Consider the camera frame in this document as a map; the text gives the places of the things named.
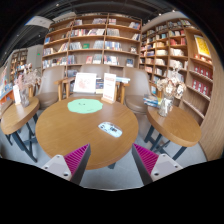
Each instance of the white wall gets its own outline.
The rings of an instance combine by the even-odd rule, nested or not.
[[[32,68],[40,68],[42,63],[43,45],[38,44],[28,48],[27,64],[32,63]]]

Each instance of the green round mat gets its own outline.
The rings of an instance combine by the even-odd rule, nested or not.
[[[99,100],[92,99],[78,99],[68,103],[68,109],[71,112],[80,114],[94,113],[101,110],[103,104]]]

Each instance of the poster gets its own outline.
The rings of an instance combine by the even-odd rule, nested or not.
[[[94,93],[96,92],[96,73],[76,74],[74,92]]]
[[[211,58],[211,54],[208,45],[203,37],[194,35],[196,45],[198,48],[198,54]]]
[[[114,101],[114,91],[116,84],[116,75],[110,73],[104,73],[104,89],[103,98]]]

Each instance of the ceiling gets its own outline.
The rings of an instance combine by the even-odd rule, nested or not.
[[[53,19],[66,12],[76,14],[91,12],[115,12],[127,14],[142,19],[143,24],[158,16],[176,9],[188,12],[192,18],[198,17],[203,27],[203,17],[197,16],[193,10],[204,5],[217,2],[217,9],[223,8],[223,3],[217,0],[7,0],[0,7],[0,67],[5,63],[14,49],[26,48],[35,44],[43,44],[48,30],[39,26],[24,26],[33,16]]]

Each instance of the book display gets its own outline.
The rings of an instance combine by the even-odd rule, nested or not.
[[[27,50],[19,50],[13,53],[10,65],[10,80],[9,82],[13,83],[14,79],[24,71],[24,65],[27,63]]]
[[[139,67],[141,24],[141,19],[113,13],[76,15],[52,24],[44,41],[42,69],[57,65],[79,71],[86,63],[105,63],[112,74],[122,76],[123,67],[130,65],[127,59]],[[65,64],[59,60],[64,57]]]
[[[155,87],[158,79],[171,77],[174,64],[179,64],[178,79],[185,82],[187,90],[180,100],[174,100],[174,105],[189,112],[202,125],[213,86],[212,59],[204,40],[207,37],[192,21],[182,18],[150,27],[143,35],[141,59],[145,60],[141,60],[139,68],[148,72],[151,87]]]

